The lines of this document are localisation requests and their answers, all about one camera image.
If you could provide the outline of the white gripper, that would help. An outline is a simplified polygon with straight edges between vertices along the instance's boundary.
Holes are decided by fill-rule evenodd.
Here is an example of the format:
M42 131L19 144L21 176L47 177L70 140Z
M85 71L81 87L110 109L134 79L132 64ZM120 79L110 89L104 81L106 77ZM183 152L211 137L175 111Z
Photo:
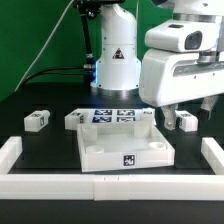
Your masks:
M167 130L176 127L177 103L205 97L200 118L209 120L218 94L224 93L224 55L218 62L205 64L198 63L198 57L198 53L157 49L148 50L143 57L139 95L149 105L163 106Z

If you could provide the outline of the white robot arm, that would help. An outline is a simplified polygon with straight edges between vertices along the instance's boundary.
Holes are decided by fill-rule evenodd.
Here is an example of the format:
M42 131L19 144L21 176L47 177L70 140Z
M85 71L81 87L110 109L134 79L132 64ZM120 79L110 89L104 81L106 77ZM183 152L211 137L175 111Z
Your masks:
M224 0L151 0L173 11L148 30L149 50L137 59L137 23L116 4L102 6L102 53L93 86L107 95L138 91L141 100L162 109L164 126L176 126L181 102L200 99L201 116L211 117L224 93Z

